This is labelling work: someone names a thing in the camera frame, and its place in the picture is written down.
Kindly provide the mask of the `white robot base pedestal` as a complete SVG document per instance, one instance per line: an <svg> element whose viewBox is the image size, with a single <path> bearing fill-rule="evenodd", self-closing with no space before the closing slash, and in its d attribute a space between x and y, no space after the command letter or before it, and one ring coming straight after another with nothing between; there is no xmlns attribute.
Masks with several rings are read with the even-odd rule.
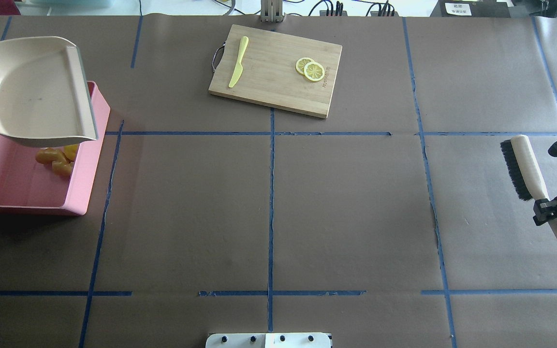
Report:
<svg viewBox="0 0 557 348"><path fill-rule="evenodd" d="M206 348L332 348L329 333L215 333L208 336Z"/></svg>

